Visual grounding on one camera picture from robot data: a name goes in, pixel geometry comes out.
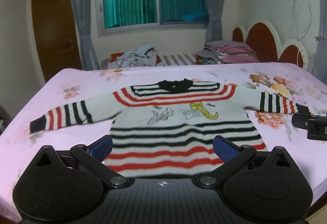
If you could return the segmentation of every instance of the yellow graphic print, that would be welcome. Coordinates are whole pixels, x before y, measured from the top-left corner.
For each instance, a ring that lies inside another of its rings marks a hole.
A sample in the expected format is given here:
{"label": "yellow graphic print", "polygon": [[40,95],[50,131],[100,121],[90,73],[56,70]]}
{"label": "yellow graphic print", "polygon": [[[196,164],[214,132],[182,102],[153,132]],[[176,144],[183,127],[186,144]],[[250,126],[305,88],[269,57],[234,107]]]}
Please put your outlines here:
{"label": "yellow graphic print", "polygon": [[191,106],[192,110],[198,110],[199,112],[201,112],[204,115],[204,117],[206,117],[209,120],[217,120],[218,119],[218,113],[216,112],[215,115],[210,114],[210,112],[203,107],[202,102],[192,102],[190,104],[190,106]]}

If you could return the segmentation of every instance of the bed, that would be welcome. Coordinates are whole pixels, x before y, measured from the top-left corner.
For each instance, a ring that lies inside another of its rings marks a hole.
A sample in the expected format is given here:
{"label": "bed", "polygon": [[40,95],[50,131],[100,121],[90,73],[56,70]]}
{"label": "bed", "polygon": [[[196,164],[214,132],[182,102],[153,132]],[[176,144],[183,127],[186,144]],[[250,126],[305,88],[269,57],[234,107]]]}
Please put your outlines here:
{"label": "bed", "polygon": [[[0,136],[0,215],[19,222],[12,190],[19,177],[43,145],[56,150],[94,142],[110,132],[112,120],[76,125],[50,132],[29,133],[29,123],[59,105],[114,92],[126,86],[148,85],[164,79],[220,82],[229,86],[269,91],[307,105],[318,115],[326,115],[327,87],[305,70],[289,63],[234,64],[210,66],[169,66],[79,71],[65,69],[55,75],[25,105]],[[264,146],[284,146],[307,178],[317,201],[327,190],[327,142],[311,141],[306,131],[294,129],[291,115],[259,114],[248,110],[261,134]]]}
{"label": "bed", "polygon": [[[305,47],[294,39],[290,39],[282,44],[276,29],[267,20],[252,21],[247,30],[243,25],[238,25],[233,30],[232,40],[249,45],[256,52],[260,62],[285,62],[295,64],[305,70],[308,68],[308,55]],[[197,56],[195,54],[163,55],[158,53],[158,57],[162,66],[197,64]],[[109,61],[110,59],[103,60],[101,69],[107,69]]]}

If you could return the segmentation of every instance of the wooden door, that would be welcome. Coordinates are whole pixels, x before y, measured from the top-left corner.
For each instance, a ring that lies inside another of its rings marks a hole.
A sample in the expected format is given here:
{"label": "wooden door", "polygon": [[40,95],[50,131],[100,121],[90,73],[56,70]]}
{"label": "wooden door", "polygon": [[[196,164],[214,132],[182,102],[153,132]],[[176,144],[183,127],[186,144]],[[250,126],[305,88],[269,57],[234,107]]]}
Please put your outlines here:
{"label": "wooden door", "polygon": [[36,48],[45,81],[64,68],[81,69],[70,0],[32,0]]}

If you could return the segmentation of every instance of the pink floral bedsheet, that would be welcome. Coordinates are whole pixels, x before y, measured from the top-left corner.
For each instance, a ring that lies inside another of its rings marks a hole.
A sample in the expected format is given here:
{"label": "pink floral bedsheet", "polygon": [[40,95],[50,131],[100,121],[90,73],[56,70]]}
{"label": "pink floral bedsheet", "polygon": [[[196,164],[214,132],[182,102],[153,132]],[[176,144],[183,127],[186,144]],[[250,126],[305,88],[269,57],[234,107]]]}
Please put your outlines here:
{"label": "pink floral bedsheet", "polygon": [[[326,115],[327,86],[292,64],[259,63],[209,66],[79,71],[65,69],[54,76],[19,112],[0,136],[0,215],[20,220],[12,190],[31,159],[43,145],[57,150],[90,144],[109,133],[111,120],[72,126],[57,131],[29,133],[29,122],[48,110],[130,85],[153,84],[164,79],[215,81],[277,93],[307,105],[316,115]],[[327,190],[327,144],[306,138],[306,131],[292,126],[291,115],[247,111],[268,150],[284,146],[307,178],[315,202]]]}

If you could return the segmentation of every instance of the sweater collar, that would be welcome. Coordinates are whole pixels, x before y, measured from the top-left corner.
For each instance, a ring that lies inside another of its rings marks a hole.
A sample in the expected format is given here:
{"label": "sweater collar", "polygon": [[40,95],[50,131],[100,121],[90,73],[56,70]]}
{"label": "sweater collar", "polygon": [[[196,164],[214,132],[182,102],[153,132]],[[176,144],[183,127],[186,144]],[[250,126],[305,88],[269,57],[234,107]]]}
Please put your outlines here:
{"label": "sweater collar", "polygon": [[193,85],[193,81],[184,79],[182,81],[161,81],[158,83],[161,89],[169,91],[172,94],[184,93]]}

